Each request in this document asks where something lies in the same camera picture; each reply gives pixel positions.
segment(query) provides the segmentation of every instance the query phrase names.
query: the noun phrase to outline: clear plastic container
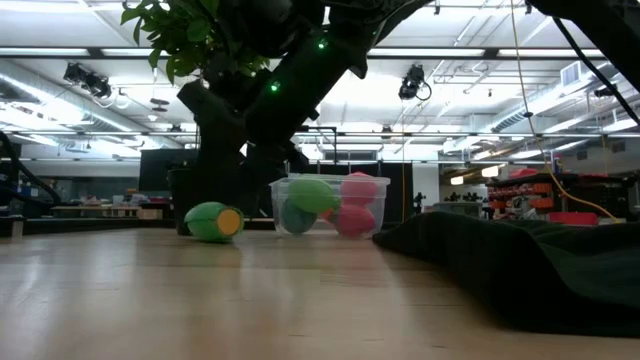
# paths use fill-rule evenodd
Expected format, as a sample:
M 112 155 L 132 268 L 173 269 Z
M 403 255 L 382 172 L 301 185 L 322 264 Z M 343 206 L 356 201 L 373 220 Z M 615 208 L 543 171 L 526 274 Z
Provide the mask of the clear plastic container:
M 322 185 L 313 187 L 312 190 L 301 191 L 296 185 L 292 186 L 298 180 L 303 182 L 319 180 Z M 388 178 L 353 174 L 348 176 L 289 174 L 289 177 L 271 183 L 273 220 L 276 230 L 283 235 L 340 234 L 349 238 L 371 236 L 382 229 L 387 186 L 390 182 Z M 311 211 L 307 211 L 309 209 L 306 208 L 300 209 L 299 202 L 296 202 L 300 198 L 306 200 L 307 206 L 313 209 Z M 323 211 L 327 205 L 322 204 L 327 203 L 333 205 Z M 292 208 L 295 209 L 293 216 L 290 211 Z M 307 215 L 299 216 L 298 211 Z M 301 217 L 306 218 L 305 224 L 299 224 Z M 292 220 L 290 220 L 292 218 L 298 223 L 294 225 L 293 230 Z

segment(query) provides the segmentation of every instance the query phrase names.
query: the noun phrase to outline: green leaves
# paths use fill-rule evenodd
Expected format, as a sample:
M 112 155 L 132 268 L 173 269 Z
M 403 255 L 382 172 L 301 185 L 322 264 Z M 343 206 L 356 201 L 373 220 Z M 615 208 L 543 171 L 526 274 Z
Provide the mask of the green leaves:
M 136 9 L 126 9 L 122 12 L 122 16 L 120 17 L 120 25 L 124 25 L 126 22 L 133 20 L 140 16 L 140 11 Z
M 142 31 L 149 33 L 153 51 L 148 62 L 151 68 L 157 68 L 160 55 L 169 54 L 166 73 L 173 84 L 176 77 L 189 76 L 197 69 L 204 69 L 213 54 L 224 48 L 223 34 L 229 30 L 221 25 L 213 28 L 211 18 L 217 18 L 220 0 L 169 0 L 171 8 L 167 10 L 160 0 L 141 0 L 135 8 L 123 3 L 124 11 L 121 24 L 137 20 L 133 30 L 133 39 L 140 44 Z M 226 39 L 235 64 L 231 71 L 241 71 L 248 76 L 268 66 L 268 59 L 232 38 Z
M 176 78 L 176 74 L 175 74 L 175 64 L 176 64 L 176 58 L 174 56 L 171 56 L 169 58 L 169 60 L 167 60 L 167 78 L 169 79 L 169 82 L 171 84 L 174 83 L 175 78 Z
M 151 65 L 152 69 L 155 69 L 158 67 L 158 59 L 160 59 L 161 52 L 162 52 L 161 49 L 153 49 L 151 54 L 149 54 L 149 58 L 147 60 L 149 61 L 149 65 Z
M 187 29 L 187 38 L 191 42 L 205 41 L 210 32 L 211 24 L 206 19 L 196 19 L 189 24 L 189 28 Z
M 200 1 L 202 6 L 204 6 L 205 9 L 209 11 L 209 14 L 211 14 L 211 16 L 213 16 L 214 18 L 217 17 L 219 0 L 196 0 L 196 1 Z
M 136 28 L 133 29 L 133 41 L 135 41 L 138 46 L 140 46 L 140 25 L 142 25 L 142 18 L 138 20 Z

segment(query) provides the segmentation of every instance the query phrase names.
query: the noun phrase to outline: yellow cable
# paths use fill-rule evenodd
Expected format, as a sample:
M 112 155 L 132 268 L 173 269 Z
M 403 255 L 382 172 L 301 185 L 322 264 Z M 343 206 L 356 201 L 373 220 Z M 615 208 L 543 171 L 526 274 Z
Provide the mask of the yellow cable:
M 524 79 L 522 76 L 522 64 L 520 61 L 520 44 L 518 42 L 518 30 L 516 27 L 516 15 L 515 15 L 515 5 L 513 4 L 513 0 L 511 1 L 511 25 L 513 26 L 513 38 L 515 40 L 516 43 L 516 58 L 517 58 L 517 62 L 518 62 L 518 74 L 520 76 L 520 87 L 522 88 L 522 99 L 524 100 L 524 107 L 525 107 L 525 111 L 527 113 L 529 113 L 529 103 L 527 102 L 527 95 L 525 93 L 524 90 Z M 603 208 L 602 206 L 598 205 L 598 204 L 594 204 L 592 202 L 586 201 L 586 200 L 582 200 L 580 198 L 577 198 L 571 194 L 569 194 L 560 184 L 560 181 L 558 181 L 558 179 L 556 178 L 556 176 L 553 174 L 553 170 L 551 169 L 551 166 L 549 166 L 549 161 L 547 160 L 546 155 L 544 154 L 544 150 L 542 149 L 542 145 L 540 144 L 540 140 L 538 139 L 538 137 L 536 136 L 536 130 L 533 127 L 533 121 L 531 120 L 531 117 L 527 117 L 527 119 L 529 120 L 529 126 L 531 127 L 531 133 L 533 134 L 533 138 L 536 141 L 536 145 L 538 145 L 538 149 L 540 150 L 540 153 L 542 154 L 542 158 L 544 159 L 544 166 L 545 169 L 549 172 L 549 175 L 551 175 L 551 178 L 553 179 L 553 182 L 556 184 L 556 186 L 558 187 L 558 189 L 560 189 L 560 192 L 562 193 L 562 195 L 564 195 L 565 197 L 590 206 L 594 209 L 600 210 L 602 213 L 604 213 L 605 215 L 607 215 L 609 218 L 611 218 L 615 223 L 619 223 L 620 220 L 618 220 L 618 218 L 616 218 L 615 216 L 613 216 L 609 211 L 607 211 L 605 208 Z

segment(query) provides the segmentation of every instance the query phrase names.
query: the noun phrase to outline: pink ball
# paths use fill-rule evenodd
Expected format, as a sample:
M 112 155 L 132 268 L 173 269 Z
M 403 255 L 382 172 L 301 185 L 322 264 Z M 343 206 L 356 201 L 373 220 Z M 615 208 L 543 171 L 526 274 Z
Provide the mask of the pink ball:
M 376 220 L 369 209 L 343 204 L 331 216 L 331 223 L 340 235 L 355 238 L 376 228 Z
M 373 182 L 372 176 L 355 172 L 342 182 L 340 194 L 344 204 L 365 206 L 374 202 L 378 194 L 378 185 Z

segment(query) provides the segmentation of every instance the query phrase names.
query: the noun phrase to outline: table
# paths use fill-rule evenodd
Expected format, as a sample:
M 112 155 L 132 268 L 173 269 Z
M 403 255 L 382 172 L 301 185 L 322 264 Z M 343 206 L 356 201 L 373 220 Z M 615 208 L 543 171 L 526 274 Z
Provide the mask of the table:
M 637 359 L 640 341 L 503 327 L 440 270 L 370 241 L 168 229 L 0 244 L 11 360 Z
M 56 206 L 52 211 L 79 211 L 80 217 L 86 212 L 100 212 L 103 217 L 135 217 L 140 210 L 137 206 Z

